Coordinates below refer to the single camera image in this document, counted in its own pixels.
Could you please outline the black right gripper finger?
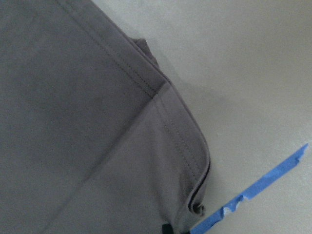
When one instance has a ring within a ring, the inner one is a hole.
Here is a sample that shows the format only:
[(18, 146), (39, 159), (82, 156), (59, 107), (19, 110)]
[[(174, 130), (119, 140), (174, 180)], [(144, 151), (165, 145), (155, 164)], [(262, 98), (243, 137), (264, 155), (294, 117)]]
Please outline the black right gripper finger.
[(163, 224), (161, 228), (162, 228), (162, 234), (174, 234), (174, 230), (171, 224), (169, 223)]

